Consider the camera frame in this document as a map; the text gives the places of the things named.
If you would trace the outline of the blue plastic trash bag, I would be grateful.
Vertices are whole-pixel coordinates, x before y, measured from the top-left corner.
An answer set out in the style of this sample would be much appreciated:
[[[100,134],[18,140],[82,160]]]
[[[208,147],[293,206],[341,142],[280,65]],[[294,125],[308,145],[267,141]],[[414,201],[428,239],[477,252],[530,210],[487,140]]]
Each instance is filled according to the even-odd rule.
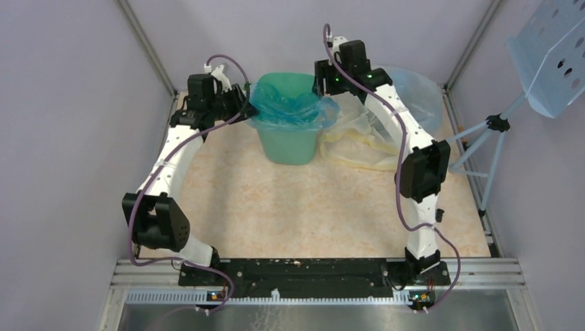
[[[258,114],[247,124],[258,130],[319,131],[334,125],[340,111],[330,97],[312,92],[289,97],[267,83],[252,87],[250,103]]]

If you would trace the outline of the clear yellow-edged plastic bag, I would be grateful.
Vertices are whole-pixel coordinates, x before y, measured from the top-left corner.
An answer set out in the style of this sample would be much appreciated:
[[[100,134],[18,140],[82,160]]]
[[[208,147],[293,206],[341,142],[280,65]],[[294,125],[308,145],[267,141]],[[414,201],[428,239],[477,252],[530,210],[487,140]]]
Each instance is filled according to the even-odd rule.
[[[439,85],[412,70],[392,66],[384,70],[415,120],[427,133],[435,134],[442,127],[443,115]],[[335,124],[321,133],[321,157],[352,168],[395,170],[399,146],[380,120],[349,92],[331,99],[339,106],[339,112]]]

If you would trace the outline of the green plastic trash bin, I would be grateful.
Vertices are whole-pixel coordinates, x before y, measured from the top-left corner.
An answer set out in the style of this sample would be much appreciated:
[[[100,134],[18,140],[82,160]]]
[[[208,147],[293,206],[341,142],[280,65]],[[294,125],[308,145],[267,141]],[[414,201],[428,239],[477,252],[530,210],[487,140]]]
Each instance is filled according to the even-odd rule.
[[[270,72],[257,83],[275,86],[286,96],[295,97],[312,92],[314,76],[298,72]],[[319,131],[258,130],[257,134],[266,157],[275,163],[300,166],[310,163],[315,155]]]

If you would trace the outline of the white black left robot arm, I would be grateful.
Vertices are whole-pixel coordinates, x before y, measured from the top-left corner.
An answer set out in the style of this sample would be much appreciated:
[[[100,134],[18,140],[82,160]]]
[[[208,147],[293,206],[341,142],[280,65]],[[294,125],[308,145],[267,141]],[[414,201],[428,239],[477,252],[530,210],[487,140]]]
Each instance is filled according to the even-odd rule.
[[[190,75],[183,104],[170,118],[163,148],[150,174],[121,202],[133,244],[164,250],[195,264],[195,276],[205,285],[218,282],[221,266],[213,261],[215,249],[191,233],[188,217],[179,206],[179,194],[208,133],[258,113],[246,97],[224,73]]]

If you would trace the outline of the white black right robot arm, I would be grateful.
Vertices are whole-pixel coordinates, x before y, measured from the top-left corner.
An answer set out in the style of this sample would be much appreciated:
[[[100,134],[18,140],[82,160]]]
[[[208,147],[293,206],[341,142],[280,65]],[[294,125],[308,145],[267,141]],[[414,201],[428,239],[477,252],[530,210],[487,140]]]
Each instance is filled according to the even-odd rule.
[[[318,95],[345,92],[357,97],[398,144],[395,173],[397,214],[409,237],[404,274],[423,284],[441,261],[437,245],[437,202],[445,182],[450,144],[427,133],[404,105],[390,75],[373,68],[363,41],[326,37],[327,59],[315,62]]]

